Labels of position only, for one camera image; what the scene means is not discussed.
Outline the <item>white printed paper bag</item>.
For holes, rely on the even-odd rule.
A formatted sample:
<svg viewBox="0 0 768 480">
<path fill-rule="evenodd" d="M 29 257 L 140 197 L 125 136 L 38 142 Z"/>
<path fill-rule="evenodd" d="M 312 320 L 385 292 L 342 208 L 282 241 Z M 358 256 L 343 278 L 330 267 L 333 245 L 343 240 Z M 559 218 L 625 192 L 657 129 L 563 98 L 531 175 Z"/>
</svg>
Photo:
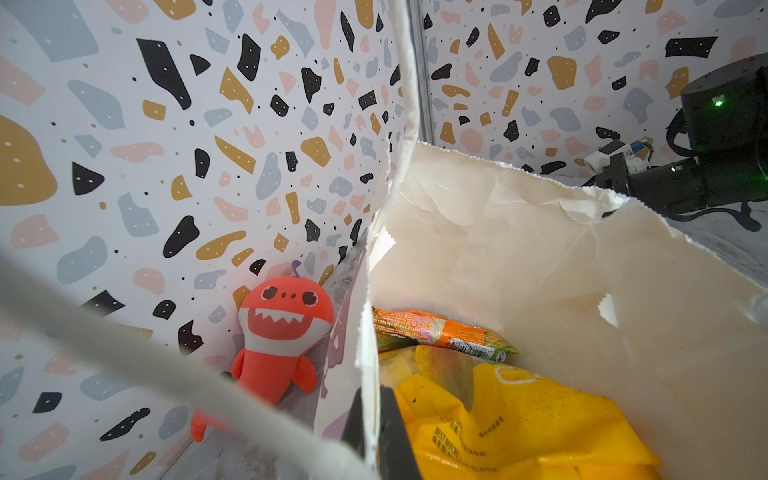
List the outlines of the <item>white printed paper bag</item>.
<svg viewBox="0 0 768 480">
<path fill-rule="evenodd" d="M 5 1 L 1 250 L 217 373 L 259 283 L 337 286 L 413 114 L 391 1 Z M 414 1 L 428 155 L 363 285 L 485 325 L 618 403 L 668 479 L 767 475 L 767 234 L 639 208 L 598 229 L 587 157 L 764 53 L 763 1 Z"/>
</svg>

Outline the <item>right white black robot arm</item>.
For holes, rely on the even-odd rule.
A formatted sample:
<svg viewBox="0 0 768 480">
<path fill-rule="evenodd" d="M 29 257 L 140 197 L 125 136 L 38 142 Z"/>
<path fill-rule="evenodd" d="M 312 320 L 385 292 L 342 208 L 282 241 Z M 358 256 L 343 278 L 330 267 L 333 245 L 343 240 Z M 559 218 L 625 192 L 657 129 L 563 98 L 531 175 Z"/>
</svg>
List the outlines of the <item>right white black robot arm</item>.
<svg viewBox="0 0 768 480">
<path fill-rule="evenodd" d="M 666 128 L 677 160 L 654 165 L 647 140 L 614 140 L 588 156 L 590 185 L 634 197 L 678 222 L 724 213 L 758 231 L 750 205 L 767 198 L 767 56 L 701 76 L 681 92 Z"/>
</svg>

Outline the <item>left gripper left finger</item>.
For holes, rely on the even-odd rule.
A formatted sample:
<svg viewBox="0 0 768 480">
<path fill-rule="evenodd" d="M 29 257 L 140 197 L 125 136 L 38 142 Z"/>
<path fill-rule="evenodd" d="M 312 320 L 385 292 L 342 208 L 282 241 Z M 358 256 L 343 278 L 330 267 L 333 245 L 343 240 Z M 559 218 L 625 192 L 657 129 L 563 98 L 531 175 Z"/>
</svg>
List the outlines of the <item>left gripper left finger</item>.
<svg viewBox="0 0 768 480">
<path fill-rule="evenodd" d="M 346 418 L 341 441 L 348 444 L 353 450 L 363 450 L 365 447 L 361 388 L 355 392 L 351 408 Z"/>
</svg>

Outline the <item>yellow chips packet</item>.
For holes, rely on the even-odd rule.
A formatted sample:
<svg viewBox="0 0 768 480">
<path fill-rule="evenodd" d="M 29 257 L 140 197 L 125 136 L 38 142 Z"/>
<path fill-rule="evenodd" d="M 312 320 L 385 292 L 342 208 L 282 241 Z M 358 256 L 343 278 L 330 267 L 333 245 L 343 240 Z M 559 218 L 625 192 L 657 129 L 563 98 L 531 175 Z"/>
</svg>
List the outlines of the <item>yellow chips packet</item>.
<svg viewBox="0 0 768 480">
<path fill-rule="evenodd" d="M 382 353 L 421 479 L 656 479 L 610 399 L 517 366 L 418 345 Z"/>
</svg>

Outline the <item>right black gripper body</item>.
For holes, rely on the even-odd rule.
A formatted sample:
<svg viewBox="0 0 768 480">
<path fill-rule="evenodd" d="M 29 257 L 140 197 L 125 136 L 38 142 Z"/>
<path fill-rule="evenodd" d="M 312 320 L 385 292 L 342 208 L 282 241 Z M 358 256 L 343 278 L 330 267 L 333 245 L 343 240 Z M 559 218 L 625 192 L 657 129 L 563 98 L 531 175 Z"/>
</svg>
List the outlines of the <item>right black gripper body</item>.
<svg viewBox="0 0 768 480">
<path fill-rule="evenodd" d="M 624 156 L 595 176 L 594 184 L 638 199 L 663 216 L 680 216 L 767 198 L 767 162 L 737 151 L 688 157 L 632 173 Z"/>
</svg>

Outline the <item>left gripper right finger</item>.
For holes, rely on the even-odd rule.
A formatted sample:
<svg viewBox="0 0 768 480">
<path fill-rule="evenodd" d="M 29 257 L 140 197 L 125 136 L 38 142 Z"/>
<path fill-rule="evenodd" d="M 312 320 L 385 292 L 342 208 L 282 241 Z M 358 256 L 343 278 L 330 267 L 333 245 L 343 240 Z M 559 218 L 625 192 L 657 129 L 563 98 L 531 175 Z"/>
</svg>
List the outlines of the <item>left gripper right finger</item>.
<svg viewBox="0 0 768 480">
<path fill-rule="evenodd" d="M 378 457 L 381 478 L 422 480 L 394 390 L 382 386 L 380 399 Z"/>
</svg>

